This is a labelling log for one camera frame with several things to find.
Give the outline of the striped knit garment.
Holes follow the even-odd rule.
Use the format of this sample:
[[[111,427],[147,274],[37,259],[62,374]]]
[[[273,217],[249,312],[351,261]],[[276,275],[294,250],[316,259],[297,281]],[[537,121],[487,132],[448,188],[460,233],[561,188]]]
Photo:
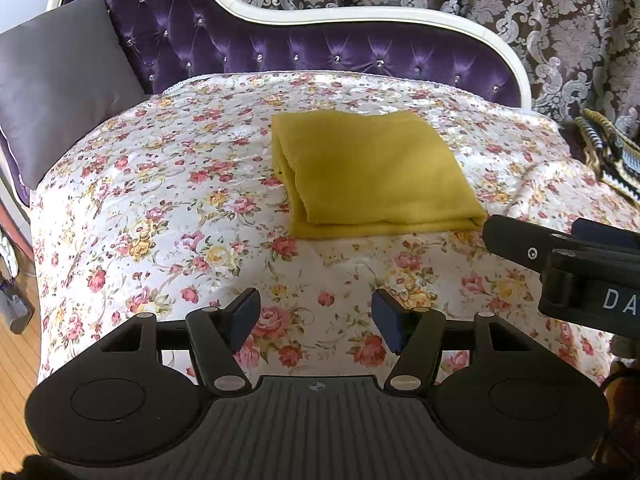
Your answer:
[[[560,125],[570,154],[626,200],[639,205],[639,144],[625,136],[604,115],[584,108]]]

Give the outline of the purple tufted white-framed headboard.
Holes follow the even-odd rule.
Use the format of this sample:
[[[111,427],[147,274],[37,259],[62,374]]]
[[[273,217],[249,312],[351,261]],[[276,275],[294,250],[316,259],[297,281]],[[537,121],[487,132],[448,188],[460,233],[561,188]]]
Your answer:
[[[54,10],[74,0],[53,0]],[[314,78],[340,101],[358,75],[406,92],[446,84],[487,102],[529,110],[518,55],[494,32],[438,11],[354,6],[262,10],[241,0],[104,0],[145,99],[77,141],[33,190],[1,130],[1,173],[29,217],[129,190],[164,194],[239,136],[258,139],[281,93],[283,109],[311,106],[293,89]]]

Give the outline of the brown silver damask curtain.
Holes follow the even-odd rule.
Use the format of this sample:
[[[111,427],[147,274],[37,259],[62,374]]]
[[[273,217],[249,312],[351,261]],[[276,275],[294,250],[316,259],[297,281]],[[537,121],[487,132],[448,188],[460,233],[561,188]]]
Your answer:
[[[533,107],[567,122],[584,107],[639,134],[639,0],[243,0],[265,9],[414,6],[493,30],[520,57]]]

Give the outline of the mustard yellow knit sweater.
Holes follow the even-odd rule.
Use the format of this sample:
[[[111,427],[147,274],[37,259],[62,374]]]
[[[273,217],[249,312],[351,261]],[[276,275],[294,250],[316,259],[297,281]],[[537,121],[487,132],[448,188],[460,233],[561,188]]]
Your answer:
[[[294,237],[469,231],[486,220],[454,153],[417,114],[281,113],[271,146]]]

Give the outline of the grey vacuum cleaner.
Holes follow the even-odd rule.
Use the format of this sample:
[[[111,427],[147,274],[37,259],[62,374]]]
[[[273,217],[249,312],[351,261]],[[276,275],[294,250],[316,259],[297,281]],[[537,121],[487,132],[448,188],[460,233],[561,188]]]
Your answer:
[[[1,278],[1,316],[12,334],[21,335],[32,320],[34,307],[26,301],[11,281]]]

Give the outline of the grey satin pillow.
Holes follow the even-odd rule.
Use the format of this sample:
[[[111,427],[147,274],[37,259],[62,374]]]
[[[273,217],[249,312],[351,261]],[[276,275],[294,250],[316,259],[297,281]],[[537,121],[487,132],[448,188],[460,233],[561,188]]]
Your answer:
[[[144,99],[104,0],[74,0],[1,34],[1,130],[32,190],[83,136]]]

